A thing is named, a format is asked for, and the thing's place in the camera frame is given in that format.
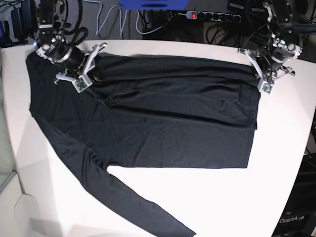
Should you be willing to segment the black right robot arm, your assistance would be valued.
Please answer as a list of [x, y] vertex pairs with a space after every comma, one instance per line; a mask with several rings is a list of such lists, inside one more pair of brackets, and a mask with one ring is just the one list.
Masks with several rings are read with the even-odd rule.
[[56, 75], [54, 83], [70, 82], [81, 93], [102, 77], [96, 68], [98, 53], [107, 47], [106, 43], [93, 46], [91, 51], [78, 48], [88, 36], [88, 29], [81, 27], [82, 1], [78, 1], [79, 14], [73, 30], [66, 28], [69, 5], [66, 0], [41, 0], [37, 8], [39, 35], [34, 42], [36, 54], [64, 69]]

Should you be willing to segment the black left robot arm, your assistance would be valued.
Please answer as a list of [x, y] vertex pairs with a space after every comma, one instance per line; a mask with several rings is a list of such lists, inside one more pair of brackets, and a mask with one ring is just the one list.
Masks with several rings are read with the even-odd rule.
[[[245, 14], [247, 18], [254, 16], [264, 22], [246, 40], [238, 51], [248, 58], [256, 71], [259, 80], [258, 90], [271, 92], [275, 81], [286, 75], [295, 76], [291, 67], [284, 63], [298, 58], [303, 51], [303, 35], [315, 34], [312, 24], [296, 24], [293, 18], [293, 4], [291, 0], [264, 0], [262, 6], [266, 17], [251, 11], [251, 1], [247, 0]], [[267, 28], [267, 41], [259, 44], [256, 49], [247, 49], [246, 44], [259, 31]]]

